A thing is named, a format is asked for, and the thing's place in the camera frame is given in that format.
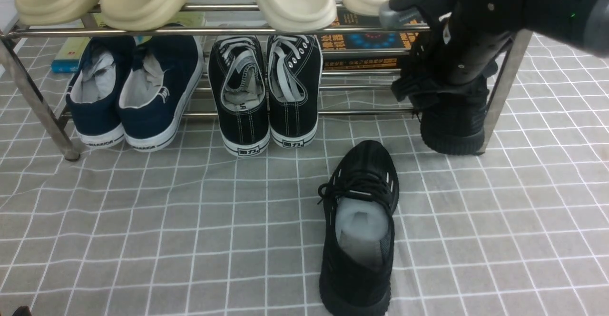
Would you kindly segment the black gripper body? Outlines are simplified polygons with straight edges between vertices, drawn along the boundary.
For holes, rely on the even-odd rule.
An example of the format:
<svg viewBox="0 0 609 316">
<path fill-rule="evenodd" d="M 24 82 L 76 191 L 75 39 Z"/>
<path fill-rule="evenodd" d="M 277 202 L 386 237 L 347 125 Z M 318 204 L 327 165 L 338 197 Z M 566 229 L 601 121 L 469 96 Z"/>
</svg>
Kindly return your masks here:
<svg viewBox="0 0 609 316">
<path fill-rule="evenodd" d="M 457 0 L 454 10 L 419 36 L 403 68 L 463 85 L 483 75 L 522 26 L 523 0 Z"/>
</svg>

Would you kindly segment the grey black gripper finger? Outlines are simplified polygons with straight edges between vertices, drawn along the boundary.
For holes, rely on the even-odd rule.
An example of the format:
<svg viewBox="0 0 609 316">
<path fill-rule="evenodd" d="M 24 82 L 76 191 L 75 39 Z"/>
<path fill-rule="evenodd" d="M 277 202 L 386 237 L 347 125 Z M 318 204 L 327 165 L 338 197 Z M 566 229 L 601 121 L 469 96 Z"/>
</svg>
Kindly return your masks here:
<svg viewBox="0 0 609 316">
<path fill-rule="evenodd" d="M 398 29 L 420 15 L 433 28 L 440 18 L 450 14 L 457 0 L 389 0 L 379 8 L 379 22 L 383 29 Z"/>
</svg>

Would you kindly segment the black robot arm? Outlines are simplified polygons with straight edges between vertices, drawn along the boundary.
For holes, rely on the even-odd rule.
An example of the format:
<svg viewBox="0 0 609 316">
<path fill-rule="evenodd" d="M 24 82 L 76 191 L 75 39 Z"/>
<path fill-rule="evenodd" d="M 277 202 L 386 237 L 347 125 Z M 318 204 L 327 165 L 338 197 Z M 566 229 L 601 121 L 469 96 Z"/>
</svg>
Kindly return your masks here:
<svg viewBox="0 0 609 316">
<path fill-rule="evenodd" d="M 432 30 L 415 76 L 442 85 L 475 80 L 520 30 L 608 57 L 608 0 L 389 0 L 379 21 L 394 29 L 415 11 Z"/>
</svg>

